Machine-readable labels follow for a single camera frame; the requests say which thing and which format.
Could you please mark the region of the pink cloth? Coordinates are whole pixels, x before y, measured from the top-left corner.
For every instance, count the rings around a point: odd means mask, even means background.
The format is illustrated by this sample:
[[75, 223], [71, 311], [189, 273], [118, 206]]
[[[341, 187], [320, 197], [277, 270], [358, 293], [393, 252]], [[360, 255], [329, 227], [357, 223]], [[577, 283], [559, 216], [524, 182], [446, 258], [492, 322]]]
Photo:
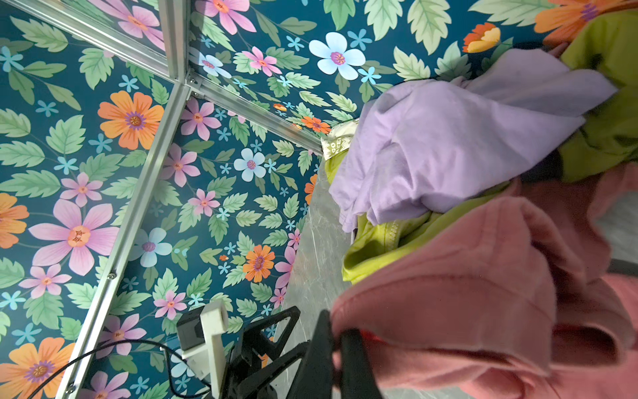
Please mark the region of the pink cloth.
[[362, 333], [385, 388], [634, 398], [637, 280], [595, 222], [636, 188], [635, 164], [517, 187], [348, 289], [332, 332]]

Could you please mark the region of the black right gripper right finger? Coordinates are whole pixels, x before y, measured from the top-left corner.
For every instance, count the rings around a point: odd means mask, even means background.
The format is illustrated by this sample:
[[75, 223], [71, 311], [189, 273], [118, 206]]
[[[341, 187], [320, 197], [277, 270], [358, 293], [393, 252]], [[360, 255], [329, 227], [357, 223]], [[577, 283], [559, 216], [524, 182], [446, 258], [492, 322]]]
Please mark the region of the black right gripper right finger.
[[340, 390], [343, 399], [382, 399], [368, 361], [362, 334], [357, 329], [341, 335], [342, 370]]

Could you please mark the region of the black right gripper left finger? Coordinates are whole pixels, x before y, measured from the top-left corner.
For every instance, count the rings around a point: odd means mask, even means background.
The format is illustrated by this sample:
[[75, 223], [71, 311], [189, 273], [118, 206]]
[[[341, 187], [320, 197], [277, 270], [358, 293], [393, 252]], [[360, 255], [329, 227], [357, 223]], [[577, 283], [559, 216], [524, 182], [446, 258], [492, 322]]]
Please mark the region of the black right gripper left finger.
[[330, 399], [332, 397], [334, 347], [330, 313], [328, 310], [322, 310], [317, 319], [312, 340], [292, 380], [287, 398]]

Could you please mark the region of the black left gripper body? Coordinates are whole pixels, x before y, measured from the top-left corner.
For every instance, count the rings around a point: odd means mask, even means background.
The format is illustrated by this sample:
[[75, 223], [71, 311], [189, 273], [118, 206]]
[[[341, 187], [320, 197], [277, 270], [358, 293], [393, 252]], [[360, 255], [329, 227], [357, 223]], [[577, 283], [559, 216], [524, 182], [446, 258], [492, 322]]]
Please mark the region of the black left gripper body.
[[278, 395], [272, 386], [275, 378], [271, 363], [262, 367], [262, 359], [252, 349], [241, 349], [237, 344], [229, 355], [219, 398], [274, 398]]

